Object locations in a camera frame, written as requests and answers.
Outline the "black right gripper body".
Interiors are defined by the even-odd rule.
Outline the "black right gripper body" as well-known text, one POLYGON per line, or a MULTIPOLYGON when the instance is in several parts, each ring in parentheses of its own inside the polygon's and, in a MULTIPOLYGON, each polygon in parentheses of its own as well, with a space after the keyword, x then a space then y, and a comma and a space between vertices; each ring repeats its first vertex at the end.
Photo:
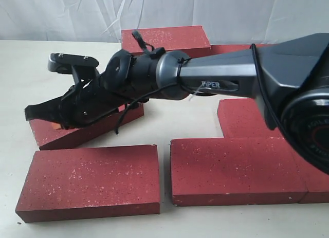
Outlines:
POLYGON ((124 96, 105 89, 100 78, 78 83, 62 96, 24 109, 25 119, 44 120, 59 124, 63 129, 92 125, 128 103, 124 96))

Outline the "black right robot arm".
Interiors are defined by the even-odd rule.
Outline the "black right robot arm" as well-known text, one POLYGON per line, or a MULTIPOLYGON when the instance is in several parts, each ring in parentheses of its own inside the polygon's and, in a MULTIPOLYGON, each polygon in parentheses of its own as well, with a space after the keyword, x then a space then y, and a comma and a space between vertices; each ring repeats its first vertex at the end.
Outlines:
POLYGON ((327 33, 201 58, 155 48, 138 31, 132 35, 142 54, 119 50, 103 73, 93 57, 52 53, 48 70, 72 75, 74 85, 60 97, 27 106, 26 120, 83 128, 120 106, 128 111, 150 99, 250 98, 270 130, 278 129, 305 161, 328 172, 327 33))

